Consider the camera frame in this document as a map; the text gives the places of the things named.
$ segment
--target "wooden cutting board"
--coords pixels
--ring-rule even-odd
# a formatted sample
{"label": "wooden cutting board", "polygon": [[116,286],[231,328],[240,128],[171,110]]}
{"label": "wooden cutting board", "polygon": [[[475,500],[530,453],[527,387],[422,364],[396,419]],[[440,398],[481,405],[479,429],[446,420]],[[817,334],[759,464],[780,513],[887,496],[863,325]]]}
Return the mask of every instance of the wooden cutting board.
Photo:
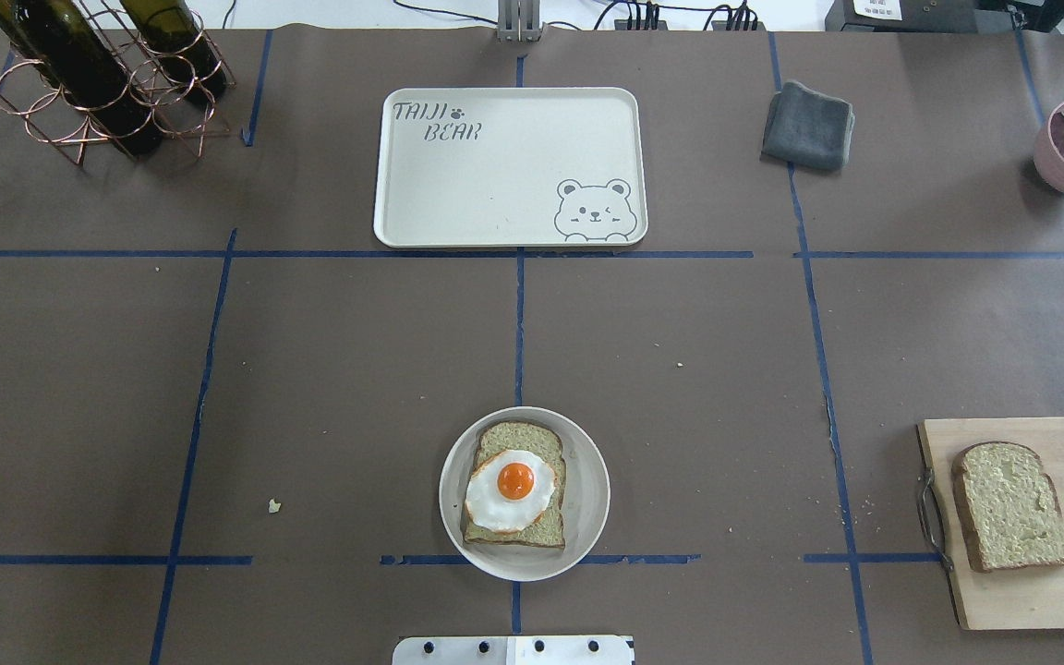
{"label": "wooden cutting board", "polygon": [[1013,442],[1037,451],[1053,479],[1064,521],[1064,417],[926,420],[921,450],[934,468],[934,495],[942,506],[947,554],[954,561],[950,588],[959,624],[972,631],[1064,628],[1064,565],[976,572],[967,560],[955,513],[950,465],[959,451],[982,442]]}

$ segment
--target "brown table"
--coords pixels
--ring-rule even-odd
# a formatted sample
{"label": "brown table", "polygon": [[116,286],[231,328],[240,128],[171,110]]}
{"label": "brown table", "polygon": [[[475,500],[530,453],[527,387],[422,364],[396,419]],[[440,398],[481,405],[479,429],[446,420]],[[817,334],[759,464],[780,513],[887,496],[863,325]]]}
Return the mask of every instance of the brown table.
{"label": "brown table", "polygon": [[[1064,198],[1029,164],[1064,37],[215,37],[252,146],[78,170],[0,113],[0,662],[512,632],[1064,662],[1064,631],[960,630],[915,514],[917,421],[1064,416]],[[758,155],[780,79],[853,102],[844,171]],[[377,243],[383,98],[518,83],[638,98],[643,244]],[[452,442],[514,403],[582,425],[613,485],[594,556],[535,584],[459,564],[436,513]]]}

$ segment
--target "plate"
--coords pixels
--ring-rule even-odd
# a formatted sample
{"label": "plate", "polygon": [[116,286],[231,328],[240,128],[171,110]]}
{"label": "plate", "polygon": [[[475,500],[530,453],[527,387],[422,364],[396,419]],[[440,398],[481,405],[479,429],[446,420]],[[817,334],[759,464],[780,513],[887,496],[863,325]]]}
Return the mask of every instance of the plate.
{"label": "plate", "polygon": [[617,248],[647,232],[638,102],[620,87],[397,89],[372,229],[390,248]]}
{"label": "plate", "polygon": [[[565,549],[466,543],[462,539],[462,500],[473,468],[479,433],[503,420],[522,420],[548,427],[561,437],[565,459]],[[467,427],[446,455],[437,484],[437,505],[446,534],[470,564],[497,578],[535,582],[565,572],[594,548],[610,513],[610,476],[602,453],[584,430],[562,414],[516,405],[481,417]]]}

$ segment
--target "fried egg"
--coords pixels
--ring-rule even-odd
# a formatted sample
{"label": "fried egg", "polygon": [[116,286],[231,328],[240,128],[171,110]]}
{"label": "fried egg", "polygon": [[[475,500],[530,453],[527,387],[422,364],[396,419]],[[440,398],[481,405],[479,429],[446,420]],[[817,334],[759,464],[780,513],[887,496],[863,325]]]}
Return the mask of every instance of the fried egg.
{"label": "fried egg", "polygon": [[482,463],[465,487],[465,511],[476,525],[514,534],[541,518],[556,473],[531,451],[505,450]]}

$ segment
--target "bread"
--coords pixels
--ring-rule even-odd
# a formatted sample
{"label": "bread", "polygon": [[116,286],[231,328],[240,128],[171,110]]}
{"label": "bread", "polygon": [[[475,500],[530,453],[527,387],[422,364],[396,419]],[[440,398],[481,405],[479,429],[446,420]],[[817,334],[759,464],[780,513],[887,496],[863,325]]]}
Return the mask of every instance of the bread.
{"label": "bread", "polygon": [[1064,527],[1053,480],[1029,447],[986,442],[959,453],[955,506],[971,569],[1064,565]]}
{"label": "bread", "polygon": [[473,470],[482,463],[505,450],[525,450],[537,455],[552,467],[556,473],[556,489],[549,497],[541,518],[523,530],[513,534],[497,534],[476,525],[470,514],[464,514],[464,538],[466,543],[520,544],[521,546],[558,548],[565,547],[565,520],[561,505],[565,496],[565,459],[562,455],[561,438],[553,430],[531,422],[506,420],[497,422],[479,434],[479,449],[473,455]]}

